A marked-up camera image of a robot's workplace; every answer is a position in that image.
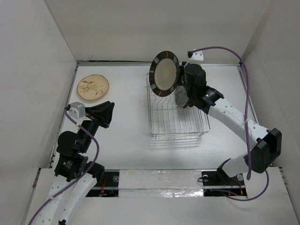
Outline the grey reindeer plate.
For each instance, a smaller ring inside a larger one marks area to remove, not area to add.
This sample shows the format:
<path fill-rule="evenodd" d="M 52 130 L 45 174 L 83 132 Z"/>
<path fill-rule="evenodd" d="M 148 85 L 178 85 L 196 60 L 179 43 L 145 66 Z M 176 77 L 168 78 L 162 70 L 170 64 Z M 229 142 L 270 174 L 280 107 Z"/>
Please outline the grey reindeer plate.
<path fill-rule="evenodd" d="M 175 89 L 175 102 L 178 107 L 186 108 L 188 106 L 189 98 L 183 86 L 177 86 Z"/>

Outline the striped rim cream plate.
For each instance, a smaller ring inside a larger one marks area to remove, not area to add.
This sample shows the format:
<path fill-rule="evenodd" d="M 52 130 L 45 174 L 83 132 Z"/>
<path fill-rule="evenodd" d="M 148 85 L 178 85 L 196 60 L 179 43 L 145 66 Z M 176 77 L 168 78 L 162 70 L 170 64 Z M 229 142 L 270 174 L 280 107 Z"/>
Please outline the striped rim cream plate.
<path fill-rule="evenodd" d="M 173 93 L 179 78 L 179 61 L 171 51 L 160 52 L 152 61 L 149 70 L 149 85 L 153 93 L 166 97 Z"/>

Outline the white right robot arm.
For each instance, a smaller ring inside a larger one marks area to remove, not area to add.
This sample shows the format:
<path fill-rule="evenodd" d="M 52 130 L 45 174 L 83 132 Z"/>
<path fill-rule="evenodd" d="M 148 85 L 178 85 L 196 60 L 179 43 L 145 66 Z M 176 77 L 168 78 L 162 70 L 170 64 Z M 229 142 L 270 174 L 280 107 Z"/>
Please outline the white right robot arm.
<path fill-rule="evenodd" d="M 246 154 L 230 158 L 217 168 L 218 182 L 228 184 L 240 173 L 265 172 L 281 154 L 282 133 L 246 120 L 223 94 L 207 85 L 206 72 L 200 65 L 186 63 L 179 70 L 178 84 L 184 87 L 188 104 L 223 123 L 248 147 Z"/>

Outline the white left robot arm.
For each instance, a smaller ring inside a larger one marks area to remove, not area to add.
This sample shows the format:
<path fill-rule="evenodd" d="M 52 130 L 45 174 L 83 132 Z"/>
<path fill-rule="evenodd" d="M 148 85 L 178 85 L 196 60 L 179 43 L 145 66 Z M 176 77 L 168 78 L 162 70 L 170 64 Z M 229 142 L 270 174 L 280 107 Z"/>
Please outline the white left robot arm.
<path fill-rule="evenodd" d="M 30 225 L 69 225 L 89 191 L 106 183 L 105 168 L 96 162 L 100 145 L 95 134 L 99 127 L 109 128 L 114 106 L 110 101 L 92 107 L 73 102 L 64 108 L 64 115 L 78 130 L 59 135 L 53 183 Z"/>

